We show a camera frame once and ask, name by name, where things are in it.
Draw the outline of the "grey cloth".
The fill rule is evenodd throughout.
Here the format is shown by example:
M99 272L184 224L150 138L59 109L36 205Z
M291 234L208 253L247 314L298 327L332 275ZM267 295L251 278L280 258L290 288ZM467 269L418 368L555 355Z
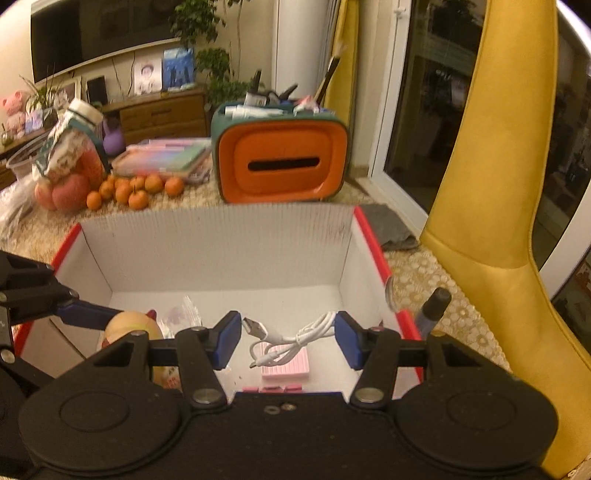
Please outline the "grey cloth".
M365 204L363 214L383 251L410 251L420 245L397 212L384 204Z

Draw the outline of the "mandarin orange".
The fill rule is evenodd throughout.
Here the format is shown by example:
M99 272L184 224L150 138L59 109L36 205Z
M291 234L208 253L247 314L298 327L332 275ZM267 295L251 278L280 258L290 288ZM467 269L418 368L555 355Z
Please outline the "mandarin orange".
M102 196L98 191L91 191L86 197L86 207L90 211L97 211L102 207Z
M169 198L179 197L185 188L185 183L182 178L170 177L164 183L164 192Z
M145 177L144 180L144 190L150 194L154 195L160 193L164 189L164 182L159 175L150 174Z

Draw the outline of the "portrait photo frame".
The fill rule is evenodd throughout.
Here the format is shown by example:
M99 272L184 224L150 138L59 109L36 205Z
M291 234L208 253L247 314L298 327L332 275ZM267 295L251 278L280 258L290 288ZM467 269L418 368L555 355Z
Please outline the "portrait photo frame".
M141 59L133 67L133 93L135 96L160 92L162 89L161 59Z

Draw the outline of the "white round bun package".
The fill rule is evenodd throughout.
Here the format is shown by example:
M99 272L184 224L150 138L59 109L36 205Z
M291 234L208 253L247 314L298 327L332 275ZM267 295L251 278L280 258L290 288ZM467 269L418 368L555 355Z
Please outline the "white round bun package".
M173 338L179 331L201 327L202 320L197 306L185 295L181 302L168 310L159 320L158 325L164 338Z

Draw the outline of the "small dropper bottle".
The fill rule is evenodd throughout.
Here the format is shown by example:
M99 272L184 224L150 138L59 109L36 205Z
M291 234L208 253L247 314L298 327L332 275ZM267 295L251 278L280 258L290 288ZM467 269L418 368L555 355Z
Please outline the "small dropper bottle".
M452 301L451 292L443 287L434 290L415 316L415 325L423 340L433 331L443 318Z

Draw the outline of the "green orange tissue box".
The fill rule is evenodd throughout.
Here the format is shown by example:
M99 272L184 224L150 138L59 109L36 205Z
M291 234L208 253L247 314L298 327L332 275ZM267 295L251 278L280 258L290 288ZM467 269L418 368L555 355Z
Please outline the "green orange tissue box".
M211 120L221 198L231 204L315 201L342 188L349 131L329 111L228 103Z

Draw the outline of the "clear fruit bowl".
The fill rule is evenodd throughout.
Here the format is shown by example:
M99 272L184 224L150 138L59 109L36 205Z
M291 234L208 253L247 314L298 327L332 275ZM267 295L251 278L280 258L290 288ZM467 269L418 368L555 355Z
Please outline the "clear fruit bowl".
M31 141L8 160L8 168L13 171L13 173L17 176L17 179L21 179L28 174L32 174L34 160L46 138L47 136L41 136L34 141ZM98 155L93 151L86 151L82 154L73 173L85 176L90 183L91 191L97 191L102 181L106 179L106 173L102 172Z

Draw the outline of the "blue photo card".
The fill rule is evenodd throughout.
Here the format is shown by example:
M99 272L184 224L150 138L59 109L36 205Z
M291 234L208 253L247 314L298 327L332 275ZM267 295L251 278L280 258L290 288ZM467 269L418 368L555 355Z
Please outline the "blue photo card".
M173 48L163 52L162 87L164 91L192 88L195 80L194 50Z

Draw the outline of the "pink sticky note pad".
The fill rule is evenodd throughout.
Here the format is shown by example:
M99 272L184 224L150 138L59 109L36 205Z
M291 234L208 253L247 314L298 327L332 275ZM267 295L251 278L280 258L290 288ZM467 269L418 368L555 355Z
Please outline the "pink sticky note pad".
M302 348L287 364L280 366L263 366L263 379L280 379L308 377L310 375L310 362L308 361L308 349Z

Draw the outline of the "red cardboard box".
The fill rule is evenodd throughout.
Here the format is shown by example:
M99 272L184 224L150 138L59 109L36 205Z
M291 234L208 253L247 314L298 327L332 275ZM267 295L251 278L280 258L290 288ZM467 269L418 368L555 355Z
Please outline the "red cardboard box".
M190 297L206 326L228 311L290 335L329 311L418 339L391 304L388 266L363 211L330 203L144 211L87 219L57 279L92 303L165 314Z

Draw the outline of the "pink binder clip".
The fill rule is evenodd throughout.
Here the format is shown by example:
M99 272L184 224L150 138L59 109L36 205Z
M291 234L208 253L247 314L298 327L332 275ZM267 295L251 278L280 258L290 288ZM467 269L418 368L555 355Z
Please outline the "pink binder clip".
M242 388L243 393L250 394L300 394L304 392L301 384L290 384L290 385L270 385L270 386L247 386Z

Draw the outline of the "purple kettlebell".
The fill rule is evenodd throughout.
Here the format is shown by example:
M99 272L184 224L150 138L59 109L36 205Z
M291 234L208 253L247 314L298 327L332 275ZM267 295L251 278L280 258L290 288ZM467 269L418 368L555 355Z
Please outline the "purple kettlebell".
M117 117L106 117L102 124L103 147L109 157L116 157L125 151L126 145Z

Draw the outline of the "patterned cloth pouch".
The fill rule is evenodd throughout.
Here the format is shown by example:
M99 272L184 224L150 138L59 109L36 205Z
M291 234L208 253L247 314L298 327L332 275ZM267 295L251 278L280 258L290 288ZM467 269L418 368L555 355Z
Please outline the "patterned cloth pouch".
M103 114L94 106L74 98L40 147L32 167L33 180L58 183L74 172L86 151L97 154L102 172L108 173L108 157L96 134L103 119Z

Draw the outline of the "television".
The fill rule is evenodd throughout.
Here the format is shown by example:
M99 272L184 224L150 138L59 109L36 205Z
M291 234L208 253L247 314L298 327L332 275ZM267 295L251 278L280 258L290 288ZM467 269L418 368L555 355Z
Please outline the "television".
M169 0L66 0L31 3L33 77L49 75L116 52L169 40Z

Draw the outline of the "red apple right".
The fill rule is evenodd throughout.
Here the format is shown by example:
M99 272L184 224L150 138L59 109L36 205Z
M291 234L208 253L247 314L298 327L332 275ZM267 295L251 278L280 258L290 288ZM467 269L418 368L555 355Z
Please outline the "red apple right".
M91 187L81 174L70 174L53 187L52 200L57 211L75 213L86 207L86 197Z

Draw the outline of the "black speaker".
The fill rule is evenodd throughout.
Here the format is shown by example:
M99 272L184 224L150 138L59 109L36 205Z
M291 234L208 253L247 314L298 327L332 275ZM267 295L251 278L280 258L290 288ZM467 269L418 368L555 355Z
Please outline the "black speaker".
M86 82L87 99L90 104L104 106L108 103L106 82L103 76L89 79Z

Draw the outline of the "red apple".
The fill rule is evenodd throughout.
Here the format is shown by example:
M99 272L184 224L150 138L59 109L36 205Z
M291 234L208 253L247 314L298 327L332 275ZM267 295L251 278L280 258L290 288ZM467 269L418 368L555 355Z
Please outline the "red apple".
M86 197L91 187L81 174L70 174L53 187L52 200L57 211L75 213L86 207Z
M55 211L56 206L52 198L52 186L46 182L38 182L35 185L34 197L36 202L48 211Z

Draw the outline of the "white floor air conditioner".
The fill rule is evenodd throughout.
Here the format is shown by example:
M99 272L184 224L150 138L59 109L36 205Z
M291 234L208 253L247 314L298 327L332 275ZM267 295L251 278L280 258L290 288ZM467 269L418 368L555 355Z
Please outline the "white floor air conditioner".
M274 2L271 87L277 93L293 85L290 99L317 92L332 56L339 6L339 1Z

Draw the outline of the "pastel notebook stack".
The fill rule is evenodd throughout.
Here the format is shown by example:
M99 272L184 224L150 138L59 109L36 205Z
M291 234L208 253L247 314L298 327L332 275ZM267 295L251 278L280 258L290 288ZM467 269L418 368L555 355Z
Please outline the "pastel notebook stack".
M206 183L212 168L211 139L144 140L127 146L111 167L119 177L157 174L163 179L179 177L188 184Z

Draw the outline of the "pink pig plush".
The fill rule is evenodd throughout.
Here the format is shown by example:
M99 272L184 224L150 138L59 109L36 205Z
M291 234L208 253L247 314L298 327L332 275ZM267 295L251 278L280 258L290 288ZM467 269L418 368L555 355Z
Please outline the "pink pig plush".
M28 93L17 90L4 98L1 102L7 115L5 122L6 130L14 139L20 139L25 135L26 112L25 107L28 100Z

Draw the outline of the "yellow giraffe chair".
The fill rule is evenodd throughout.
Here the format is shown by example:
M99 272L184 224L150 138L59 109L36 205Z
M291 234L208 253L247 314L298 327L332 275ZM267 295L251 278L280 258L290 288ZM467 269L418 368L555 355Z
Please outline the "yellow giraffe chair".
M544 469L590 453L590 356L555 310L532 252L558 63L552 1L491 1L467 104L422 243L483 316L513 372L552 402Z

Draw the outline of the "clear plastic bag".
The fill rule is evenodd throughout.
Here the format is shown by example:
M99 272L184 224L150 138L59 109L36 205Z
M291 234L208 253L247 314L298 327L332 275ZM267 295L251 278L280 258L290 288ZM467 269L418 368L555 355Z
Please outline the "clear plastic bag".
M6 247L17 227L33 209L36 182L32 174L18 179L1 192L1 246Z

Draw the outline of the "red apple left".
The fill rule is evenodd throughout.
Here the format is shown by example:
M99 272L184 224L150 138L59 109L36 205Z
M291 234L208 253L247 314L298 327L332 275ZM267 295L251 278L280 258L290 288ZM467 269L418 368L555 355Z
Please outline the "red apple left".
M52 198L52 186L46 182L38 182L35 185L34 197L36 202L48 211L55 211L56 206Z

